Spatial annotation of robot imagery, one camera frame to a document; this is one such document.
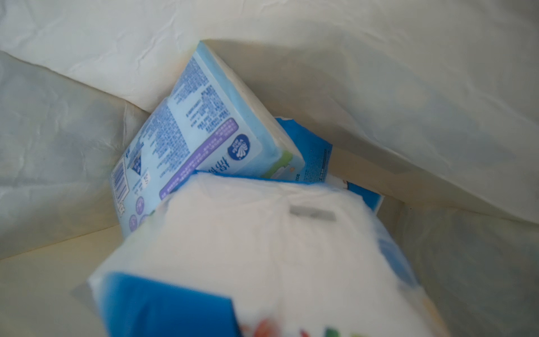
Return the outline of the blue white tissue pack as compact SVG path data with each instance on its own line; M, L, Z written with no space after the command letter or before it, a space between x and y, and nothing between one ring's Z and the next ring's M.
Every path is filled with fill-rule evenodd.
M362 197L365 204L377 213L384 197L376 192L362 188L329 173L333 146L315 135L293 119L277 118L280 126L294 142L305 162L304 167L295 175L299 183L327 183L337 188L349 190Z

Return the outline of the light blue wipes pack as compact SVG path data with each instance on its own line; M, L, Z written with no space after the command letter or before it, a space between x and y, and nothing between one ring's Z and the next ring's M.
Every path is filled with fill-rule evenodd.
M195 171L294 181L300 150L239 76L199 43L112 170L123 236Z

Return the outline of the orange floral tissue pack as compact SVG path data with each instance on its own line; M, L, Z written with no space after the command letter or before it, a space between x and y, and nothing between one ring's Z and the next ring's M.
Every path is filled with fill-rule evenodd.
M363 199L197 173L90 276L110 336L447 336Z

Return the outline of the cream starry night canvas bag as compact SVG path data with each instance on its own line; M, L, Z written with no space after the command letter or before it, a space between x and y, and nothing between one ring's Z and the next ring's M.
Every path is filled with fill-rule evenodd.
M3 1L1 335L105 335L109 175L199 42L384 196L454 336L538 335L537 1Z

